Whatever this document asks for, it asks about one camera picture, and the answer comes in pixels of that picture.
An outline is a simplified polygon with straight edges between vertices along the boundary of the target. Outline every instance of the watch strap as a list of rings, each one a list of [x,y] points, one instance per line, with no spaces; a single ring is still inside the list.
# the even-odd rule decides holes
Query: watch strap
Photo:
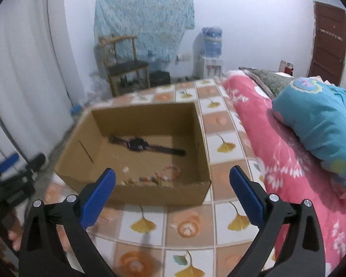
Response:
[[[129,141],[126,141],[125,139],[122,139],[121,137],[117,137],[117,136],[109,136],[109,142],[111,144],[119,144],[119,145],[123,145],[128,147],[128,143]]]
[[[167,148],[163,146],[154,146],[151,145],[149,146],[151,150],[164,153],[164,154],[172,154],[172,155],[177,155],[177,156],[185,156],[186,151],[183,149],[174,149],[174,148]]]

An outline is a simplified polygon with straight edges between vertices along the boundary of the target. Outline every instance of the wooden chair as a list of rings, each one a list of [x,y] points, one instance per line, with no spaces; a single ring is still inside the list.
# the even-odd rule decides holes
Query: wooden chair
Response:
[[[141,79],[140,79],[140,73],[139,70],[145,70],[146,72],[146,83],[147,87],[150,88],[150,76],[149,76],[149,64],[147,62],[141,61],[137,59],[136,55],[136,47],[135,47],[135,39],[137,38],[136,35],[133,36],[118,36],[118,37],[109,37],[109,38],[99,38],[100,46],[104,50],[104,65],[108,72],[109,80],[110,80],[110,88],[111,92],[113,93],[113,96],[119,96],[118,92],[118,82],[117,78],[120,78],[128,73],[136,72],[138,83],[140,85],[140,88],[142,86]],[[116,55],[116,49],[115,44],[117,42],[120,42],[122,40],[132,40],[132,49],[133,49],[133,56],[134,59],[128,60],[126,62],[118,62],[118,57]],[[109,47],[110,45],[113,45],[113,54],[115,56],[115,63],[111,64],[109,62],[109,49],[105,52],[105,48]]]

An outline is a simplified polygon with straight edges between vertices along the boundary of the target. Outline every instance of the metal screw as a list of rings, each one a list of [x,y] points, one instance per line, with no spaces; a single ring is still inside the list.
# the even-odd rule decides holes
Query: metal screw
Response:
[[[269,195],[269,199],[273,202],[277,202],[279,200],[279,197],[275,193],[272,193]]]
[[[76,199],[77,199],[77,196],[76,196],[76,195],[69,195],[69,196],[67,197],[67,201],[68,201],[68,202],[74,202]]]
[[[304,204],[305,204],[307,207],[310,207],[311,205],[313,205],[312,202],[311,202],[310,200],[308,200],[308,199],[306,199],[306,200],[304,201]]]
[[[41,205],[41,203],[42,203],[41,200],[36,200],[36,201],[33,202],[33,206],[34,207],[39,207]]]

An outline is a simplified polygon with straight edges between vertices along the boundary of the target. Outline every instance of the black object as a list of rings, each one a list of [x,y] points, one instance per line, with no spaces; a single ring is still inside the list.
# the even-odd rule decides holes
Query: black object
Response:
[[[259,232],[228,277],[325,276],[323,238],[310,200],[295,204],[284,202],[275,194],[268,195],[238,165],[230,171],[230,184]],[[279,257],[273,268],[262,272],[283,224],[290,227]]]
[[[150,73],[151,87],[170,84],[170,74],[165,71],[154,71]]]
[[[115,77],[119,75],[124,75],[129,72],[134,72],[140,69],[148,67],[147,62],[141,60],[129,60],[124,63],[118,63],[107,68],[109,76]]]
[[[18,159],[19,155],[15,153],[0,163],[0,177]],[[40,170],[45,160],[45,155],[38,154],[17,175],[4,181],[0,180],[0,237],[15,255],[18,253],[13,250],[12,242],[8,239],[8,230],[11,229],[14,222],[12,210],[35,192],[33,175]]]
[[[123,145],[127,149],[134,152],[152,151],[152,152],[160,152],[160,153],[172,154],[177,156],[186,155],[185,150],[167,148],[167,147],[157,146],[157,145],[149,145],[147,141],[145,141],[143,138],[140,138],[140,137],[136,137],[130,140],[125,140],[125,139],[121,139],[120,137],[111,135],[109,136],[109,141],[112,144]]]
[[[109,268],[87,232],[95,223],[115,186],[115,174],[106,169],[99,179],[88,184],[79,196],[69,195],[63,202],[33,203],[25,224],[19,253],[21,277],[117,277]],[[67,260],[56,225],[64,226],[69,243],[84,274]]]

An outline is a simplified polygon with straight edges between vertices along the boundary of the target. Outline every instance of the green pillow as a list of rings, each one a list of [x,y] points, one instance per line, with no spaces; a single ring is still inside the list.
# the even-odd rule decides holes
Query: green pillow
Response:
[[[269,96],[274,99],[290,84],[294,77],[285,77],[269,70],[246,69],[246,75],[253,79]]]

